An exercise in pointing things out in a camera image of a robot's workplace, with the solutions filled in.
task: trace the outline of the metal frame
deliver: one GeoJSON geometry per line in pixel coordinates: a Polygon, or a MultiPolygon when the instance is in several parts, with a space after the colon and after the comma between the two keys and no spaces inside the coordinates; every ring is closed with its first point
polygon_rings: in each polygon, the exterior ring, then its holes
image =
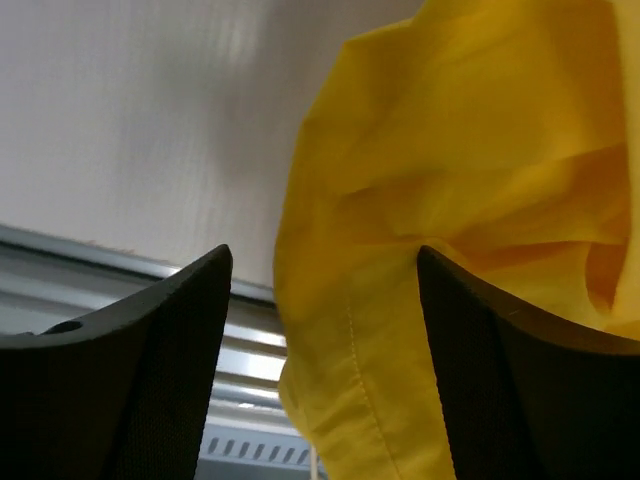
{"type": "MultiPolygon", "coordinates": [[[[41,333],[158,280],[58,252],[0,244],[0,333],[41,333]]],[[[287,355],[281,325],[272,307],[243,298],[229,303],[214,396],[280,408],[277,381],[287,355]]]]}
{"type": "MultiPolygon", "coordinates": [[[[95,245],[50,237],[3,225],[0,225],[0,243],[158,279],[167,278],[181,268],[95,245]]],[[[231,294],[248,300],[274,304],[272,289],[242,280],[231,281],[231,294]]]]}

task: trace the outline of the vent slot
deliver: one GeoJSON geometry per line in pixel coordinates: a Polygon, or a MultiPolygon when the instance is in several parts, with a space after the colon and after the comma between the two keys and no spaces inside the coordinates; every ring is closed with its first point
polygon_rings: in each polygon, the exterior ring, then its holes
{"type": "Polygon", "coordinates": [[[263,450],[264,450],[264,443],[261,443],[260,445],[258,445],[258,448],[256,448],[256,453],[253,454],[253,459],[258,460],[260,458],[260,455],[262,455],[263,450]]]}
{"type": "Polygon", "coordinates": [[[248,451],[249,451],[249,442],[244,442],[242,444],[242,447],[240,447],[240,453],[238,454],[238,457],[244,458],[248,451]]]}
{"type": "Polygon", "coordinates": [[[303,450],[300,456],[298,457],[298,461],[296,462],[296,465],[302,465],[308,456],[309,456],[309,450],[303,450]]]}
{"type": "Polygon", "coordinates": [[[291,457],[293,457],[293,453],[295,451],[295,448],[290,448],[289,450],[287,450],[287,453],[284,454],[284,458],[282,459],[282,463],[289,463],[289,460],[291,460],[291,457]]]}
{"type": "Polygon", "coordinates": [[[273,447],[273,450],[271,450],[271,455],[269,455],[269,461],[273,462],[278,456],[278,453],[280,453],[280,447],[279,446],[273,447]]]}
{"type": "Polygon", "coordinates": [[[209,444],[209,448],[207,449],[207,452],[209,452],[209,454],[212,454],[213,452],[216,451],[216,448],[218,448],[218,438],[213,438],[211,440],[211,443],[209,444]]]}
{"type": "Polygon", "coordinates": [[[224,447],[224,452],[223,455],[225,457],[228,457],[229,454],[231,453],[231,450],[233,450],[233,446],[236,444],[236,442],[234,442],[233,440],[229,440],[227,442],[227,445],[224,447]]]}

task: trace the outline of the black textured surface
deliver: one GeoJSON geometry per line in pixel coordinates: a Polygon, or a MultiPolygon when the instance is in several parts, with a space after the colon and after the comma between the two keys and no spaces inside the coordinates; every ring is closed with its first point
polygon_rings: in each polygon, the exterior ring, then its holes
{"type": "Polygon", "coordinates": [[[191,480],[230,280],[219,247],[80,328],[1,337],[2,478],[191,480]]]}
{"type": "Polygon", "coordinates": [[[556,317],[428,249],[418,275],[458,480],[640,478],[640,342],[556,317]]]}
{"type": "Polygon", "coordinates": [[[458,480],[540,480],[493,312],[429,250],[420,297],[458,480]]]}

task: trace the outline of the white wall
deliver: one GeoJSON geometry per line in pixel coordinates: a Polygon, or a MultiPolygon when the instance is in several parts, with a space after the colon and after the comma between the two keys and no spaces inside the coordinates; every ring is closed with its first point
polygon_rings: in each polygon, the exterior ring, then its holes
{"type": "Polygon", "coordinates": [[[271,284],[296,130],[343,40],[421,0],[3,0],[0,223],[271,284]]]}

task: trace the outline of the yellow fabric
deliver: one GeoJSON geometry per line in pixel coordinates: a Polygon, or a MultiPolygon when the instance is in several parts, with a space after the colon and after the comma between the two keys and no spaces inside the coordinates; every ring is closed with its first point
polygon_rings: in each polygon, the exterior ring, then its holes
{"type": "Polygon", "coordinates": [[[640,338],[636,49],[638,0],[429,0],[344,45],[300,131],[275,256],[281,398],[332,480],[454,478],[423,244],[640,338]]]}

